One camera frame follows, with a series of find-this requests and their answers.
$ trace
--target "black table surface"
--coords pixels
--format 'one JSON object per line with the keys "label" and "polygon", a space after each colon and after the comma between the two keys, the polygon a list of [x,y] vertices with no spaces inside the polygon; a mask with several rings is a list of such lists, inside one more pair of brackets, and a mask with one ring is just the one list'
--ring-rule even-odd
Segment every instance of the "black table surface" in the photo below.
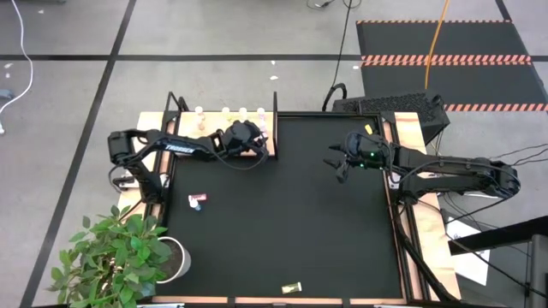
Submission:
{"label": "black table surface", "polygon": [[[279,160],[248,171],[179,159],[167,235],[192,264],[158,295],[400,299],[382,173],[353,169],[341,185],[322,162],[342,158],[327,147],[367,123],[378,129],[365,118],[280,118]],[[188,205],[198,193],[200,212]],[[296,282],[302,292],[282,295]]]}

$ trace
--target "white plant pot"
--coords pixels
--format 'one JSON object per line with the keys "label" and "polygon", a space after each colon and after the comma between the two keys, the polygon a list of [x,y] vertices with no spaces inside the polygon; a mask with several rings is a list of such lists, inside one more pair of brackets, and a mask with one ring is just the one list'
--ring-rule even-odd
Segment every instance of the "white plant pot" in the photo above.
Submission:
{"label": "white plant pot", "polygon": [[172,241],[172,242],[177,243],[179,248],[181,248],[182,261],[181,261],[181,266],[179,267],[179,270],[177,271],[177,273],[175,275],[173,275],[172,277],[168,277],[164,281],[157,281],[157,283],[160,283],[160,284],[168,283],[168,282],[173,281],[174,279],[176,279],[178,277],[181,277],[182,275],[185,275],[185,273],[188,272],[188,269],[190,269],[190,254],[188,253],[188,251],[181,245],[181,243],[179,243],[178,240],[176,240],[172,237],[162,236],[162,237],[158,238],[158,240],[161,240],[163,242]]}

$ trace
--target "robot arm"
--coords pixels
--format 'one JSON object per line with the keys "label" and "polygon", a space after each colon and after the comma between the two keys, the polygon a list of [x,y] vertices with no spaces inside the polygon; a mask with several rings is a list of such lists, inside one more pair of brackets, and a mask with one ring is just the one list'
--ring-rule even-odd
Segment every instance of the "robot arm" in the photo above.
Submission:
{"label": "robot arm", "polygon": [[[330,149],[345,154],[343,161],[325,160],[337,170],[344,183],[349,167],[387,169],[401,176],[399,197],[416,204],[426,193],[465,193],[479,191],[490,196],[509,198],[520,190],[517,171],[506,163],[487,158],[439,157],[389,143],[379,135],[349,133],[345,142]],[[422,178],[420,172],[450,176]]]}
{"label": "robot arm", "polygon": [[[145,144],[135,152],[133,138]],[[234,157],[244,151],[254,151],[258,156],[268,156],[266,138],[259,128],[250,121],[235,121],[226,132],[217,130],[206,137],[197,139],[162,133],[158,130],[140,131],[129,129],[113,132],[108,138],[110,161],[124,167],[139,182],[141,197],[146,203],[161,203],[163,186],[159,174],[151,172],[142,162],[153,151],[170,151],[179,155],[189,155],[200,160]]]}

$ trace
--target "orange and white striped tape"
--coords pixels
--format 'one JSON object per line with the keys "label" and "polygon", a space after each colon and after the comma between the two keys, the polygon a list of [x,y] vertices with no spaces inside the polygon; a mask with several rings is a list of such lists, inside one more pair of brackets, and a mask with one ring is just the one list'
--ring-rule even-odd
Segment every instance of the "orange and white striped tape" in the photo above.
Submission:
{"label": "orange and white striped tape", "polygon": [[[422,66],[428,63],[428,55],[369,55],[362,56],[361,66]],[[434,55],[432,66],[463,65],[531,65],[526,55]]]}
{"label": "orange and white striped tape", "polygon": [[548,104],[446,104],[446,111],[548,111]]}
{"label": "orange and white striped tape", "polygon": [[[365,24],[365,23],[437,23],[437,20],[425,20],[425,21],[371,21],[371,20],[365,20],[365,21],[356,21],[356,24]],[[476,20],[476,21],[464,21],[464,20],[455,20],[455,21],[444,21],[444,23],[503,23],[503,22],[512,22],[508,20],[504,21],[495,21],[495,20]]]}

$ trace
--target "orange cable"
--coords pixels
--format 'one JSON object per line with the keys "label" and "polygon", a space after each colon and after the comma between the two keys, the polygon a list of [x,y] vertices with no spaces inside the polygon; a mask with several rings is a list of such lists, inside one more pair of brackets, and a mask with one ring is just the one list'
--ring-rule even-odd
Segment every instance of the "orange cable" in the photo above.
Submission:
{"label": "orange cable", "polygon": [[430,62],[432,61],[432,54],[434,53],[434,46],[436,46],[436,41],[438,40],[439,29],[442,28],[442,22],[444,22],[445,13],[449,7],[450,0],[445,0],[444,11],[442,16],[439,18],[438,28],[436,29],[436,34],[434,34],[434,40],[430,46],[430,53],[428,54],[428,60],[426,62],[426,75],[425,75],[425,90],[428,89],[428,77],[430,76]]}

